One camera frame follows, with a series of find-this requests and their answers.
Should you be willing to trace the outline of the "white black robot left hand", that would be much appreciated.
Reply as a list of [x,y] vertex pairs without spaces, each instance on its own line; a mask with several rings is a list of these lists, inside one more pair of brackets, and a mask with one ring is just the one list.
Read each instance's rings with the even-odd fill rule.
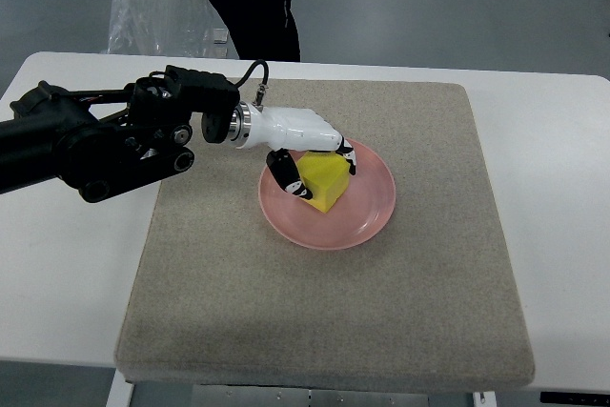
[[304,184],[292,151],[335,153],[349,164],[349,174],[356,173],[354,147],[311,109],[264,108],[241,102],[234,109],[225,142],[238,149],[268,146],[266,164],[275,182],[284,192],[305,200],[314,194]]

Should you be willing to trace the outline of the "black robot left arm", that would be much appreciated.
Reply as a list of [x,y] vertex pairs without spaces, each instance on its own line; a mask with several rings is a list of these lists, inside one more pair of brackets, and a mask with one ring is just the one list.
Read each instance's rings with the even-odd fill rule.
[[201,113],[206,141],[223,142],[248,78],[167,66],[122,90],[41,81],[1,124],[1,191],[59,178],[97,203],[183,173],[194,163],[192,115]]

